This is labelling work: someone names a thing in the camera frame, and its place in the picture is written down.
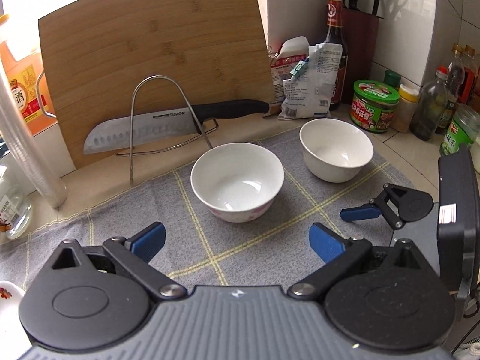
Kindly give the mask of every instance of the barcode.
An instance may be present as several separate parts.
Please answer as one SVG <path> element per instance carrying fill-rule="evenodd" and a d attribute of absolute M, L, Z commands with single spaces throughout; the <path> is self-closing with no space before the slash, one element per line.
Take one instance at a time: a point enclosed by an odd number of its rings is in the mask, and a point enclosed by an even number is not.
<path fill-rule="evenodd" d="M 285 115 L 286 115 L 286 117 L 296 117 L 297 116 L 297 110 L 285 107 Z"/>

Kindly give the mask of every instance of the dark red knife block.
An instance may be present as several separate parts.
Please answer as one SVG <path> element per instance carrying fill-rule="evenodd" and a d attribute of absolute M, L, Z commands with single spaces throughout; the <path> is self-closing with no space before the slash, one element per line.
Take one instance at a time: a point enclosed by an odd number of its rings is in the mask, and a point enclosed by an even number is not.
<path fill-rule="evenodd" d="M 378 16 L 352 9 L 343 10 L 343 36 L 349 48 L 349 61 L 346 66 L 342 103 L 352 103 L 355 81 L 369 78 L 379 22 Z"/>

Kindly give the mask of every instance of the tile countertop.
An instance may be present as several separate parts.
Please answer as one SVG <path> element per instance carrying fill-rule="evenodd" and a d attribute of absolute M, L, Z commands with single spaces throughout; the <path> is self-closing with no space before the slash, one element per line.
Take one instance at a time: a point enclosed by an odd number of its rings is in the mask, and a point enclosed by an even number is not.
<path fill-rule="evenodd" d="M 332 116 L 350 121 L 350 106 L 342 105 Z M 230 142 L 248 142 L 257 138 L 274 135 L 301 126 L 306 121 L 280 121 L 276 116 L 261 118 L 249 115 L 240 119 L 220 120 L 218 131 L 209 135 L 214 146 Z M 384 134 L 367 133 L 373 147 L 383 158 L 402 172 L 416 188 L 426 191 L 438 200 L 439 145 L 442 136 L 435 135 L 424 142 L 411 133 L 397 133 L 390 129 Z M 169 140 L 169 144 L 179 143 L 184 137 Z M 165 142 L 156 142 L 148 149 L 165 147 Z M 168 172 L 173 168 L 194 161 L 207 149 L 203 139 L 161 154 L 136 156 L 133 160 L 135 185 Z M 52 209 L 38 192 L 29 195 L 33 203 L 33 217 L 28 232 L 36 230 L 56 220 L 63 220 L 83 210 L 114 197 L 129 188 L 128 157 L 111 156 L 76 170 L 63 177 L 68 188 L 68 198 L 59 209 Z"/>

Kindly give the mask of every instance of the white sticker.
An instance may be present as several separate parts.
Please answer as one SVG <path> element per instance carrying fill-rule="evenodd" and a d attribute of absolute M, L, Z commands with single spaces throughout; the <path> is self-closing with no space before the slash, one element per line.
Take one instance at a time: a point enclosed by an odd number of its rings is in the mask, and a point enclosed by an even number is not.
<path fill-rule="evenodd" d="M 455 223 L 457 221 L 457 204 L 447 204 L 440 206 L 438 215 L 438 224 L 446 225 L 447 223 Z"/>
<path fill-rule="evenodd" d="M 15 226 L 19 216 L 20 214 L 18 214 L 14 204 L 8 196 L 5 195 L 0 200 L 0 232 L 11 230 L 11 228 Z"/>

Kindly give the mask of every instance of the orange liquid bottle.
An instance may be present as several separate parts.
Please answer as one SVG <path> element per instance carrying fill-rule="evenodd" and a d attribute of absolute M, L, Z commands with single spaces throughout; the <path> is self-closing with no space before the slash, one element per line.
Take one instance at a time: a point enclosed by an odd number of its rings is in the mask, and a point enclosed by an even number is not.
<path fill-rule="evenodd" d="M 8 18 L 9 15 L 0 16 L 0 26 Z M 13 98 L 32 135 L 36 135 L 54 125 L 57 120 L 43 114 L 35 93 L 37 77 L 43 70 L 42 56 L 39 49 L 33 50 L 27 57 L 16 61 L 8 48 L 6 40 L 2 39 L 0 43 L 0 60 L 10 83 Z M 40 80 L 39 92 L 45 110 L 54 114 L 45 77 Z"/>

